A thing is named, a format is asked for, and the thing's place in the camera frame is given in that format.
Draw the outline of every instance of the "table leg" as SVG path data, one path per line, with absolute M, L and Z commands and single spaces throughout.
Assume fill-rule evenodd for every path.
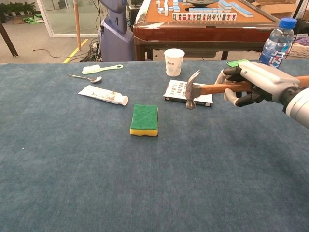
M 8 45 L 13 57 L 17 57 L 18 53 L 16 52 L 14 45 L 12 44 L 12 41 L 10 40 L 9 35 L 6 33 L 4 26 L 2 25 L 1 22 L 0 22 L 0 33 L 1 33 L 4 41 L 6 42 L 6 45 Z
M 227 60 L 227 56 L 228 56 L 228 52 L 227 51 L 223 51 L 222 52 L 222 56 L 221 56 L 221 60 Z
M 136 50 L 136 60 L 145 61 L 145 47 L 143 45 L 135 45 Z
M 147 49 L 147 59 L 154 60 L 152 49 Z

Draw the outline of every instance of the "toothpaste tube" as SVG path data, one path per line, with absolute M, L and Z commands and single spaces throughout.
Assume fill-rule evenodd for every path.
M 86 86 L 78 94 L 100 99 L 113 104 L 127 105 L 129 101 L 129 98 L 127 96 L 123 96 L 121 93 L 94 86 Z

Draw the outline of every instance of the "yellow sponge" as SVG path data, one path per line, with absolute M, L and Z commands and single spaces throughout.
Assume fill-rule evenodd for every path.
M 158 135 L 158 107 L 156 105 L 134 105 L 130 134 L 153 137 Z

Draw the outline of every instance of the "blue bottle cap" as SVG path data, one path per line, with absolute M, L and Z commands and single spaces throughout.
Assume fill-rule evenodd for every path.
M 279 27 L 293 29 L 296 25 L 297 20 L 294 18 L 282 18 Z

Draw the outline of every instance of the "yellow floor line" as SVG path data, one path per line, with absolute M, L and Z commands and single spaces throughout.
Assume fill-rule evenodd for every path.
M 82 43 L 81 43 L 81 47 L 88 41 L 88 39 L 85 39 Z M 71 53 L 71 55 L 68 56 L 68 58 L 66 58 L 66 60 L 63 63 L 68 63 L 68 61 L 78 52 L 78 48 L 75 49 L 74 52 Z

